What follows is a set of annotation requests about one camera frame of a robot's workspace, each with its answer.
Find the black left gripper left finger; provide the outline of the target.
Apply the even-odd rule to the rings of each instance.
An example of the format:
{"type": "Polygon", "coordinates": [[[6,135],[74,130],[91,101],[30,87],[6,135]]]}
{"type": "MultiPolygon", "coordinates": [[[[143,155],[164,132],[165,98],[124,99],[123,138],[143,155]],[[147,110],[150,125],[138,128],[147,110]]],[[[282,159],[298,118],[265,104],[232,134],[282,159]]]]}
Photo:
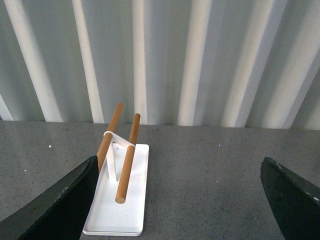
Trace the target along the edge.
{"type": "Polygon", "coordinates": [[[78,240],[99,178],[91,156],[30,203],[0,222],[2,240],[78,240]]]}

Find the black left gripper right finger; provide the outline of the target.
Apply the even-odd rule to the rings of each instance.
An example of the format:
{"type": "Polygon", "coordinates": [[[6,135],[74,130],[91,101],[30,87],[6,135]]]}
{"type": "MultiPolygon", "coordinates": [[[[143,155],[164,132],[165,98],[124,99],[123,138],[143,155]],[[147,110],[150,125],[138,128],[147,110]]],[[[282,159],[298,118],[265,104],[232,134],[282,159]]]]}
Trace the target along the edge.
{"type": "Polygon", "coordinates": [[[265,157],[260,180],[286,240],[320,238],[320,188],[272,158],[265,157]]]}

